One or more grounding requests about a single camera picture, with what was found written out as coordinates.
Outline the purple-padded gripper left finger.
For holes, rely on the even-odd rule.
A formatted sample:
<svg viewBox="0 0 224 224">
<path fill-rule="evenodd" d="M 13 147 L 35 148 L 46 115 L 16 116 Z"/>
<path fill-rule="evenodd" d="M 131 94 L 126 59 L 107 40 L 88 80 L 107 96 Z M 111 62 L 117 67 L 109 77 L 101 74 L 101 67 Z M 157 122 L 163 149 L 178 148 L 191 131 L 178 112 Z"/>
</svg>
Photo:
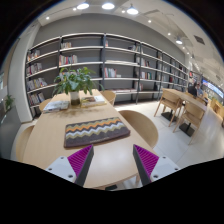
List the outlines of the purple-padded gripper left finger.
<svg viewBox="0 0 224 224">
<path fill-rule="evenodd" d="M 68 157 L 59 156 L 46 171 L 83 187 L 93 155 L 94 148 L 89 145 Z"/>
</svg>

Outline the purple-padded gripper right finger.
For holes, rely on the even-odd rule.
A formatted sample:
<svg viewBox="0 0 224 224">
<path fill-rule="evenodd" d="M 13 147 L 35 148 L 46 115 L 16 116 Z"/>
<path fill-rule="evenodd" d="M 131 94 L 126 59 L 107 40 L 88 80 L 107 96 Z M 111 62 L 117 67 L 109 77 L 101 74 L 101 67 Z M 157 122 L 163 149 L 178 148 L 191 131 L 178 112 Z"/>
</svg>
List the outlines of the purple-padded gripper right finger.
<svg viewBox="0 0 224 224">
<path fill-rule="evenodd" d="M 133 145 L 133 157 L 143 186 L 179 170 L 168 157 L 159 157 L 136 144 Z"/>
</svg>

